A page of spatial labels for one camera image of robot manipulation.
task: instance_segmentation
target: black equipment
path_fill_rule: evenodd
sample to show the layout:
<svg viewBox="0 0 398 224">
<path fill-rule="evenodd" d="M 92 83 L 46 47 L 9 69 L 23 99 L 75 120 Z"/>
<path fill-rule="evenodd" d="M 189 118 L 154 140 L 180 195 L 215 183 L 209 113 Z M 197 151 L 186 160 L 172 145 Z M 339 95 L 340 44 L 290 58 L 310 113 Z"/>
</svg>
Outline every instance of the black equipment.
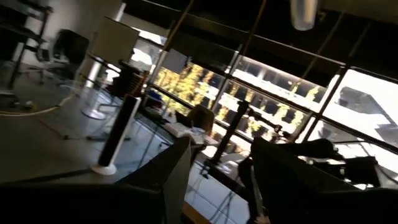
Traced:
<svg viewBox="0 0 398 224">
<path fill-rule="evenodd" d="M 42 21 L 42 26 L 40 28 L 39 34 L 35 34 L 33 31 L 25 28 L 22 24 L 16 24 L 13 21 L 9 21 L 7 18 L 0 17 L 0 31 L 8 30 L 15 34 L 20 35 L 21 36 L 20 41 L 24 43 L 24 45 L 22 47 L 22 51 L 20 52 L 17 62 L 12 71 L 12 75 L 11 75 L 11 78 L 8 83 L 8 91 L 0 91 L 0 97 L 13 98 L 14 103 L 18 102 L 18 98 L 15 95 L 15 93 L 12 91 L 12 89 L 14 88 L 14 83 L 15 83 L 15 80 L 19 73 L 19 67 L 21 65 L 22 58 L 24 56 L 24 51 L 27 48 L 27 46 L 26 46 L 27 40 L 33 39 L 38 43 L 38 45 L 40 45 L 44 42 L 44 40 L 42 39 L 42 36 L 44 34 L 45 26 L 47 24 L 49 15 L 52 12 L 52 8 L 48 7 L 48 6 L 43 7 L 43 6 L 37 5 L 33 2 L 29 2 L 29 1 L 19 1 L 19 2 L 37 12 L 39 12 L 42 15 L 39 17 L 36 16 L 36 18 L 38 18 Z"/>
<path fill-rule="evenodd" d="M 297 154 L 316 154 L 311 151 L 317 148 L 309 149 L 308 143 L 304 146 L 307 148 L 303 147 L 304 150 L 300 153 L 292 153 L 294 150 L 283 144 L 273 144 L 261 138 L 254 139 L 251 146 L 252 159 L 246 158 L 238 167 L 248 195 L 251 214 L 248 223 L 258 216 L 250 178 L 251 166 L 254 168 L 263 206 L 268 209 L 271 223 L 372 223 L 373 218 L 388 214 L 389 205 L 382 201 L 395 200 L 398 197 L 396 190 L 372 189 L 363 192 L 298 159 Z M 352 164 L 358 165 L 363 161 L 371 159 L 356 158 L 348 162 L 345 170 L 349 166 L 355 167 Z"/>
<path fill-rule="evenodd" d="M 189 138 L 181 138 L 113 185 L 3 185 L 0 197 L 7 205 L 3 218 L 180 223 L 190 170 L 189 147 Z"/>
</svg>

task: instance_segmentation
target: floor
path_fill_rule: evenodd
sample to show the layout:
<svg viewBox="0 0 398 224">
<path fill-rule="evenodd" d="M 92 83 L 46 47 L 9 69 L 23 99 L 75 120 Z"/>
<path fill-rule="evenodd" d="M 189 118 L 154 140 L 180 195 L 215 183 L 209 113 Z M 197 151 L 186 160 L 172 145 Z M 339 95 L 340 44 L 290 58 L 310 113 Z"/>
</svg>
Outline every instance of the floor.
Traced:
<svg viewBox="0 0 398 224">
<path fill-rule="evenodd" d="M 0 69 L 0 85 L 4 85 L 10 69 Z M 15 91 L 21 102 L 32 101 L 36 111 L 57 105 L 69 95 L 68 88 L 57 86 L 54 80 L 45 80 L 39 85 L 38 75 L 21 75 Z M 134 121 L 129 135 L 116 158 L 118 172 L 112 176 L 102 176 L 90 171 L 103 148 L 103 142 L 88 141 L 90 134 L 101 134 L 113 122 L 113 112 L 108 111 L 105 121 L 90 119 L 81 113 L 83 108 L 95 106 L 99 101 L 107 101 L 93 89 L 85 89 L 79 97 L 67 101 L 58 110 L 36 116 L 0 116 L 0 183 L 48 182 L 69 184 L 112 184 L 134 172 L 141 160 L 144 164 L 160 150 L 163 140 L 139 121 Z M 23 111 L 22 107 L 9 108 L 6 99 L 0 98 L 1 111 Z M 200 164 L 191 170 L 186 201 L 203 216 L 210 219 L 229 190 L 213 178 L 204 179 L 199 175 Z M 233 196 L 230 211 L 222 210 L 212 219 L 212 223 L 245 223 L 248 219 L 246 202 Z"/>
</svg>

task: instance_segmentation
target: ceiling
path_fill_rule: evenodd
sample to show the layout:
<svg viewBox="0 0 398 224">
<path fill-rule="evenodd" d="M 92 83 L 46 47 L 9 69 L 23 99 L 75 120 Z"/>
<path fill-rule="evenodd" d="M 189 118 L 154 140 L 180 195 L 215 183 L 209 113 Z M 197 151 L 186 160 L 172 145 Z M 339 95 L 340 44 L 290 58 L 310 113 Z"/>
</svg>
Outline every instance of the ceiling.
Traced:
<svg viewBox="0 0 398 224">
<path fill-rule="evenodd" d="M 324 9 L 342 11 L 350 4 L 347 13 L 382 22 L 398 24 L 398 1 L 396 0 L 322 0 Z"/>
<path fill-rule="evenodd" d="M 156 4 L 167 6 L 172 9 L 182 10 L 188 4 L 189 0 L 143 0 L 154 2 Z M 267 5 L 275 4 L 276 2 L 288 2 L 289 0 L 267 0 Z M 238 2 L 232 4 L 231 1 L 218 0 L 217 4 L 214 1 L 196 0 L 191 11 L 196 11 L 201 8 L 201 14 L 206 14 L 203 9 L 209 10 L 212 14 L 214 10 L 218 11 L 218 15 L 236 15 L 236 11 L 246 11 L 250 14 L 256 13 L 261 4 L 261 0 L 252 0 L 250 4 Z M 398 24 L 398 1 L 396 0 L 319 0 L 320 7 L 332 11 L 343 11 L 349 4 L 346 12 L 360 17 L 367 17 L 377 21 L 391 22 Z"/>
</svg>

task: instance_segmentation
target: office chair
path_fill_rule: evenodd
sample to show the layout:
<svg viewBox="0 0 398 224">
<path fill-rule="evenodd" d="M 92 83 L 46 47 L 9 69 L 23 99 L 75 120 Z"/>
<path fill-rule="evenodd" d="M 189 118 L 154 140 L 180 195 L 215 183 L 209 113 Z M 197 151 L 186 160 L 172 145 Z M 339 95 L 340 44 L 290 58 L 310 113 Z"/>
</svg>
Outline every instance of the office chair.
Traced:
<svg viewBox="0 0 398 224">
<path fill-rule="evenodd" d="M 48 49 L 38 46 L 29 48 L 35 52 L 37 60 L 44 64 L 44 68 L 29 67 L 21 73 L 39 72 L 40 84 L 44 83 L 44 75 L 50 75 L 50 78 L 59 80 L 58 85 L 67 85 L 67 82 L 74 80 L 83 61 L 89 46 L 89 40 L 77 33 L 61 29 L 55 41 Z"/>
<path fill-rule="evenodd" d="M 108 85 L 105 88 L 105 90 L 111 95 L 111 102 L 99 104 L 97 108 L 98 110 L 102 106 L 118 107 L 119 105 L 113 105 L 114 99 L 119 98 L 123 100 L 127 93 L 130 93 L 136 97 L 141 96 L 141 90 L 144 84 L 142 79 L 146 78 L 146 76 L 141 76 L 140 74 L 142 72 L 140 70 L 128 65 L 125 62 L 120 61 L 119 64 L 122 66 L 119 76 L 113 78 L 112 85 Z"/>
</svg>

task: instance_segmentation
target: black office chair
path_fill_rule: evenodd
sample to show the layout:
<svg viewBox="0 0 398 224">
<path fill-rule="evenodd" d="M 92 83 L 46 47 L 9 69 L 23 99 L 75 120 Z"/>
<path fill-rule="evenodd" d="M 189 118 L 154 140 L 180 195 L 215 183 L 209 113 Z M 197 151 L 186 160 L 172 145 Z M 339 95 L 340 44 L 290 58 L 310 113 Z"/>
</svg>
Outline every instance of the black office chair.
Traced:
<svg viewBox="0 0 398 224">
<path fill-rule="evenodd" d="M 44 83 L 44 76 L 59 80 L 59 85 L 68 86 L 68 82 L 75 79 L 83 65 L 90 41 L 79 34 L 61 29 L 52 45 L 48 49 L 41 46 L 33 49 L 39 62 L 45 68 L 29 67 L 21 73 L 39 72 L 40 84 Z"/>
</svg>

